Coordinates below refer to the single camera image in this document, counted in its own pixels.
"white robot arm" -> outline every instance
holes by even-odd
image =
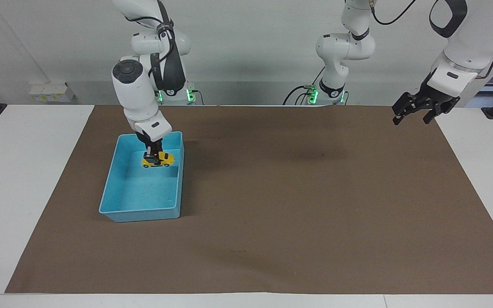
[[[317,54],[325,64],[323,76],[317,82],[320,103],[335,104],[340,100],[349,74],[342,61],[364,60],[374,53],[376,43],[370,34],[371,19],[368,0],[346,0],[342,24],[350,32],[323,35],[317,41]]]
[[[441,113],[449,113],[466,86],[475,78],[482,78],[479,74],[493,62],[493,0],[444,2],[452,11],[448,24],[438,27],[431,14],[430,22],[434,31],[448,39],[448,44],[419,92],[406,92],[393,105],[395,125],[422,109],[429,110],[423,118],[427,124]]]
[[[190,41],[174,29],[160,0],[113,2],[128,21],[151,30],[133,35],[131,45],[137,55],[123,57],[114,66],[113,87],[129,125],[146,145],[143,165],[170,165],[173,159],[163,152],[162,138],[172,127],[159,111],[158,101],[193,99],[180,59],[189,53]]]

